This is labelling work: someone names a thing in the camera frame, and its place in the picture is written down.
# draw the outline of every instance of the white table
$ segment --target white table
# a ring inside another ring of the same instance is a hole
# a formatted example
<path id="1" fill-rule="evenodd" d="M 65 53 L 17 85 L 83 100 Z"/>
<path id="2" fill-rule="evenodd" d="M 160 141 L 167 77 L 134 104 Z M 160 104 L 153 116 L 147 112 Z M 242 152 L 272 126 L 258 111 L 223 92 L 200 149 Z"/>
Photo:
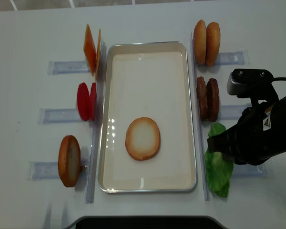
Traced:
<path id="1" fill-rule="evenodd" d="M 181 41 L 190 56 L 190 34 L 199 19 L 221 26 L 221 52 L 248 49 L 248 68 L 286 76 L 286 2 L 189 2 L 0 13 L 0 228 L 65 228 L 89 216 L 208 216 L 227 228 L 286 228 L 286 153 L 272 160 L 267 178 L 232 179 L 227 201 L 204 201 L 200 148 L 194 126 L 198 182 L 189 193 L 109 195 L 95 188 L 65 188 L 59 180 L 27 179 L 29 161 L 56 161 L 61 139 L 73 134 L 91 149 L 88 123 L 37 124 L 39 108 L 73 108 L 77 86 L 90 74 L 47 75 L 49 60 L 83 60 L 85 26 L 98 28 L 107 47 L 117 43 Z M 229 73 L 216 77 L 221 103 L 244 104 L 229 96 Z M 189 68 L 191 85 L 192 69 Z M 274 83 L 280 98 L 286 83 Z"/>

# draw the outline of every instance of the floor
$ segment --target floor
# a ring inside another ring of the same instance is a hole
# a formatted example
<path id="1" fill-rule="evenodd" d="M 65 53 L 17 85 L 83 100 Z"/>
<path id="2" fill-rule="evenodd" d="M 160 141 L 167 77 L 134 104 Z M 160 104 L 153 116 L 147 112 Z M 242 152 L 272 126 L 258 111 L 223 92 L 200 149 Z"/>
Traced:
<path id="1" fill-rule="evenodd" d="M 1 11 L 133 5 L 194 0 L 0 0 Z"/>

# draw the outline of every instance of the metal tray rim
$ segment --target metal tray rim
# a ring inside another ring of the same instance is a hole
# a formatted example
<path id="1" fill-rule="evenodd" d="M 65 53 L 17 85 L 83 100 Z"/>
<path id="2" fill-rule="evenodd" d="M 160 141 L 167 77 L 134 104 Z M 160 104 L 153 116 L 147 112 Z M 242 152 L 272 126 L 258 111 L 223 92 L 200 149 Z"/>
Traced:
<path id="1" fill-rule="evenodd" d="M 194 164 L 195 164 L 195 181 L 193 183 L 192 186 L 190 186 L 189 188 L 185 188 L 185 189 L 115 189 L 115 190 L 106 190 L 102 187 L 102 185 L 100 184 L 99 181 L 99 169 L 100 169 L 100 160 L 101 160 L 101 144 L 102 144 L 102 135 L 100 136 L 100 144 L 99 144 L 99 150 L 98 150 L 98 163 L 97 163 L 97 180 L 98 180 L 98 185 L 100 187 L 100 189 L 105 192 L 105 193 L 143 193 L 143 192 L 188 192 L 191 191 L 197 184 L 197 162 L 196 162 L 196 151 L 195 151 L 195 143 L 194 143 L 194 127 L 193 127 L 193 110 L 192 110 L 192 96 L 191 96 L 191 90 L 190 90 L 190 76 L 189 76 L 189 65 L 188 65 L 188 57 L 187 57 L 187 49 L 185 47 L 185 45 L 182 42 L 179 41 L 172 41 L 172 42 L 149 42 L 149 43 L 129 43 L 129 44 L 115 44 L 113 46 L 111 46 L 107 52 L 110 53 L 111 49 L 116 47 L 116 46 L 129 46 L 129 45 L 146 45 L 146 44 L 159 44 L 159 43 L 179 43 L 181 44 L 184 49 L 185 49 L 185 58 L 186 58 L 186 70 L 187 70 L 187 84 L 188 84 L 188 90 L 189 90 L 189 105 L 190 105 L 190 112 L 191 112 L 191 130 L 192 130 L 192 143 L 193 143 L 193 154 L 194 154 Z M 105 101 L 106 101 L 106 89 L 103 91 L 103 95 L 104 95 L 104 99 L 103 99 L 103 114 L 102 116 L 104 116 L 104 109 L 105 109 Z M 103 132 L 103 128 L 104 125 L 102 123 L 102 128 L 101 128 L 101 134 Z"/>

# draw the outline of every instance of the tomato slice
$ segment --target tomato slice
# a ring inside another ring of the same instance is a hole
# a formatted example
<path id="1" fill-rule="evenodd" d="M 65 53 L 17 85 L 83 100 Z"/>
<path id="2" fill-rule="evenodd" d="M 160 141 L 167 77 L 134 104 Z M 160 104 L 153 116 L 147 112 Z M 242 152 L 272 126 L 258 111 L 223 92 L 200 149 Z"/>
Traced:
<path id="1" fill-rule="evenodd" d="M 92 76 L 95 72 L 96 50 L 89 25 L 87 24 L 84 41 L 84 53 L 90 67 Z"/>
<path id="2" fill-rule="evenodd" d="M 89 119 L 89 91 L 85 83 L 81 83 L 77 90 L 77 108 L 83 121 Z"/>
<path id="3" fill-rule="evenodd" d="M 90 103 L 89 103 L 89 119 L 95 120 L 95 107 L 96 107 L 96 83 L 91 86 Z"/>

